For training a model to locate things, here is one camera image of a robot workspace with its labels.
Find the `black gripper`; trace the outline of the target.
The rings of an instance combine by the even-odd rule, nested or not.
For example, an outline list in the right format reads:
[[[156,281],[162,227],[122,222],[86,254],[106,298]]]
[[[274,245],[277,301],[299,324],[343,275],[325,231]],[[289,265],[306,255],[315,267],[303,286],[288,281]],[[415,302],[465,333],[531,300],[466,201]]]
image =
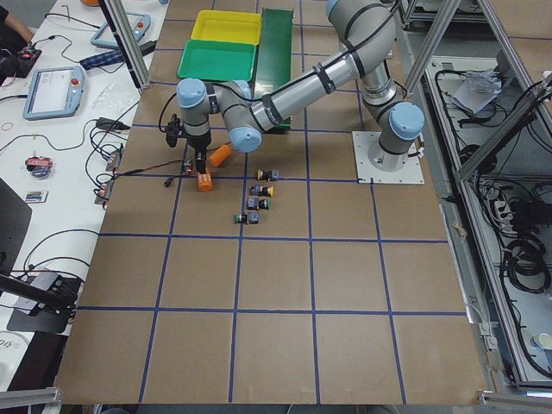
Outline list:
[[[191,135],[188,138],[188,143],[194,149],[194,172],[197,175],[207,173],[207,148],[211,143],[211,133],[206,132],[202,135]]]

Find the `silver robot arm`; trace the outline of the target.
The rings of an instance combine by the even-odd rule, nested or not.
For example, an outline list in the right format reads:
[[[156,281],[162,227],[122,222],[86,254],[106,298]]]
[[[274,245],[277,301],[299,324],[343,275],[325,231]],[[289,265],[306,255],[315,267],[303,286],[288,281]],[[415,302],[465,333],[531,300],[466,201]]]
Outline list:
[[[397,1],[330,1],[326,15],[335,29],[340,50],[275,91],[251,98],[244,81],[221,84],[184,78],[176,88],[180,112],[166,125],[166,142],[175,147],[185,139],[194,148],[196,169],[203,172],[211,142],[210,116],[219,114],[234,149],[256,150],[264,133],[286,118],[333,93],[354,79],[361,81],[361,97],[381,129],[367,157],[377,169],[395,173],[408,159],[412,143],[425,123],[423,112],[406,102],[384,61],[395,40]]]

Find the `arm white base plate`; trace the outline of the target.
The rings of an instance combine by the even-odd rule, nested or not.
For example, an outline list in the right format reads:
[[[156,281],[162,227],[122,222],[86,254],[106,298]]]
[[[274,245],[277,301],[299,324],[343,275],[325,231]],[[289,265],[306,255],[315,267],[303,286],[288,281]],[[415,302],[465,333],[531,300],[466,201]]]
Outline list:
[[[380,146],[380,132],[352,133],[357,181],[361,184],[423,185],[424,178],[416,144],[405,154],[386,153]]]

